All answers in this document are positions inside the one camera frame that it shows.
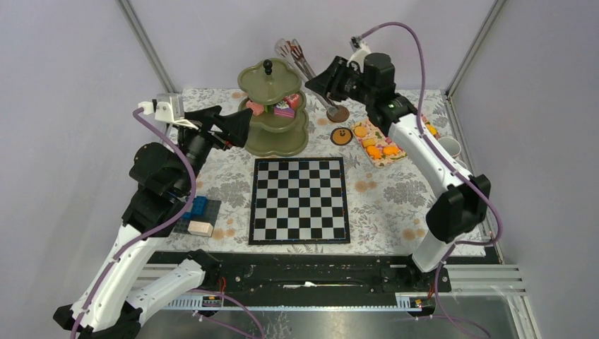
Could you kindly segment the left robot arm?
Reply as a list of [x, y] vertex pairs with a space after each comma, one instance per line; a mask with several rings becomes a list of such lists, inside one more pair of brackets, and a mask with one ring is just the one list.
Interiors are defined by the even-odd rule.
[[166, 275], [134, 289], [145, 264], [192, 207], [209, 153], [242, 147], [251, 117], [250, 109], [222, 115], [220, 106], [185, 112], [176, 122], [177, 142], [159, 133], [158, 142], [138, 149], [129, 172], [138, 188], [107, 258], [83, 295], [54, 312], [54, 321], [72, 338], [135, 338], [147, 320], [185, 292], [224, 285], [219, 260], [195, 250]]

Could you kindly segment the pink cake slice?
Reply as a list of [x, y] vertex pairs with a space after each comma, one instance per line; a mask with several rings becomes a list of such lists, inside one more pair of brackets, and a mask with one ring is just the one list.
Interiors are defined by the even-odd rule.
[[288, 95], [284, 98], [289, 108], [296, 110], [302, 103], [302, 98], [298, 93]]

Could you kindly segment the purple cake slice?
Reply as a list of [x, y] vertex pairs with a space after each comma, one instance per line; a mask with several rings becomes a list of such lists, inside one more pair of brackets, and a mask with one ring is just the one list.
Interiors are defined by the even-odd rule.
[[285, 117], [288, 119], [295, 118], [295, 111], [289, 108], [289, 106], [285, 102], [274, 105], [273, 114], [277, 117]]

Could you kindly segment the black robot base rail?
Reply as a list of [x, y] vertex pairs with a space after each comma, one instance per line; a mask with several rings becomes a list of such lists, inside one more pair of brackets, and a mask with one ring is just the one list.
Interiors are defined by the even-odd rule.
[[200, 288], [246, 307], [391, 307], [396, 294], [452, 290], [449, 274], [418, 273], [407, 256], [216, 253]]

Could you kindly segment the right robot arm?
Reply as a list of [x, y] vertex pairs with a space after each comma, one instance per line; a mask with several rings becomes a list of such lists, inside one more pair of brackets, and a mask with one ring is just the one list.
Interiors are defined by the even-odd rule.
[[424, 126], [420, 111], [396, 92], [394, 75], [387, 54], [369, 53], [360, 63], [337, 56], [305, 86], [333, 101], [351, 99], [363, 104], [370, 122], [406, 152], [428, 181], [436, 198], [425, 218], [429, 232], [412, 253], [412, 267], [405, 272], [408, 287], [422, 291], [432, 283], [432, 270], [450, 247], [485, 219], [490, 181], [454, 162]]

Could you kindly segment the pink swirl roll cake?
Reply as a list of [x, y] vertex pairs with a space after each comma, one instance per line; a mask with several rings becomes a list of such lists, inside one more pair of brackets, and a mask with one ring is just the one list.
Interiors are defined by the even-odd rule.
[[246, 102], [245, 106], [246, 106], [246, 108], [251, 109], [252, 114], [256, 117], [263, 114], [266, 111], [266, 109], [263, 105], [253, 102], [251, 100], [248, 100]]

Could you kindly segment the green three-tier dessert stand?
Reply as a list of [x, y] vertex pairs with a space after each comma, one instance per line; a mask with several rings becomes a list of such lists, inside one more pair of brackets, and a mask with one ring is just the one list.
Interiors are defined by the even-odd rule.
[[245, 149], [258, 157], [301, 153], [309, 133], [307, 98], [298, 73], [285, 60], [265, 59], [241, 71], [237, 84], [247, 96], [239, 108], [253, 114]]

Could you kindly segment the orange fish cookie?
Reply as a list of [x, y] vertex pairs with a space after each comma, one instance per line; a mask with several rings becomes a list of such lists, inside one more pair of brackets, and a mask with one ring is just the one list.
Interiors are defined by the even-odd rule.
[[394, 145], [389, 145], [383, 148], [382, 153], [386, 157], [392, 157], [399, 154], [399, 148]]
[[365, 150], [368, 156], [373, 160], [379, 160], [382, 158], [382, 152], [375, 145], [368, 145]]

